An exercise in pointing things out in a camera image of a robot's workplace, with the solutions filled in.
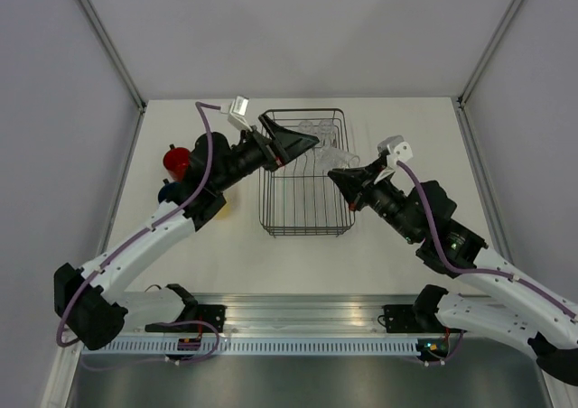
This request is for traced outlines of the pale yellow mug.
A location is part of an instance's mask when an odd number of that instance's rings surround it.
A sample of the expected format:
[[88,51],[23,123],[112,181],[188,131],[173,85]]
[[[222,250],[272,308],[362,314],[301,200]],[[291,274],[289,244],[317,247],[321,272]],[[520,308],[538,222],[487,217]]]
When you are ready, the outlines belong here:
[[214,217],[216,220],[224,220],[228,218],[232,211],[232,204],[230,203],[229,197],[225,196],[224,199],[225,199],[224,205],[220,208],[220,210]]

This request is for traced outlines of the red mug black handle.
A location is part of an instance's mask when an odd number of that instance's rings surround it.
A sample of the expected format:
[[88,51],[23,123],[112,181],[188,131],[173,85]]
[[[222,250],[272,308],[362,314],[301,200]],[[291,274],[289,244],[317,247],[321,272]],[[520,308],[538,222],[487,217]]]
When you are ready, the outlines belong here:
[[169,145],[169,150],[163,156],[163,167],[173,181],[182,181],[190,164],[189,156],[190,150],[186,147]]

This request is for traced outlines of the blue mug black handle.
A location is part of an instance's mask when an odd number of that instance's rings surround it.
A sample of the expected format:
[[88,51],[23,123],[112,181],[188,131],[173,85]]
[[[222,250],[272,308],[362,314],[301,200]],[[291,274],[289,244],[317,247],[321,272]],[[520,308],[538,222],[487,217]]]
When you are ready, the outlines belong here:
[[157,193],[157,201],[162,203],[167,200],[171,193],[180,185],[178,181],[169,181],[168,179],[163,179],[163,186],[159,189]]

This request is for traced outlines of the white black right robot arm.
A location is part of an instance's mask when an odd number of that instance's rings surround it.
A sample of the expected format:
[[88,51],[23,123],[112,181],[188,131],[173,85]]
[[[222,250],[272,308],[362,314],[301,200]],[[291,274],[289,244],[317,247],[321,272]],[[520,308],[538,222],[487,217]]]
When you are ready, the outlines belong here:
[[533,359],[553,378],[577,384],[577,306],[516,268],[475,232],[452,217],[456,203],[438,181],[421,182],[403,162],[398,167],[414,187],[404,194],[392,184],[384,157],[353,169],[332,169],[350,210],[372,209],[410,245],[431,270],[468,284],[500,301],[496,311],[476,306],[446,289],[428,285],[412,309],[417,328],[477,333]]

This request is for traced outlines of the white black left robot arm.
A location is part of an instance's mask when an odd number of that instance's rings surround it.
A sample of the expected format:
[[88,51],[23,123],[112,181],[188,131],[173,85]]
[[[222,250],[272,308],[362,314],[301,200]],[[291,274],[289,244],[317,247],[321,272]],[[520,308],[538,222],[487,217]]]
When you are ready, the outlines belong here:
[[207,128],[187,155],[182,179],[166,185],[156,211],[123,242],[78,268],[63,264],[53,276],[56,343],[69,329],[74,342],[103,348],[123,330],[195,332],[199,303],[178,283],[154,292],[130,292],[132,281],[183,239],[207,225],[225,206],[225,191],[263,169],[275,172],[318,144],[313,134],[283,127],[268,115],[261,130],[241,124],[239,141]]

